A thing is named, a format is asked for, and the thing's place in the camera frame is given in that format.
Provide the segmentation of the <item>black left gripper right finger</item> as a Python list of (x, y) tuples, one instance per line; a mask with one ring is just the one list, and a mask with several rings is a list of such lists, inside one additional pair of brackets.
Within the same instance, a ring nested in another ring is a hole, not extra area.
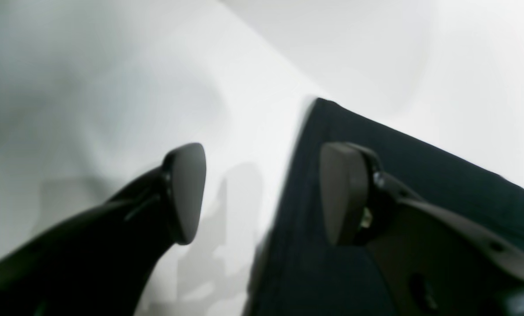
[(399, 316), (524, 316), (520, 248), (427, 202), (366, 147), (322, 145), (319, 180), (328, 240), (366, 249)]

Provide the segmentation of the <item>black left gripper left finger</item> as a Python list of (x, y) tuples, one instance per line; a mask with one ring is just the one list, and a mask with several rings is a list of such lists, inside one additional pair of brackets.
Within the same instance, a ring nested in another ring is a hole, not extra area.
[(196, 236), (206, 181), (201, 144), (0, 260), (0, 316), (132, 316), (158, 260)]

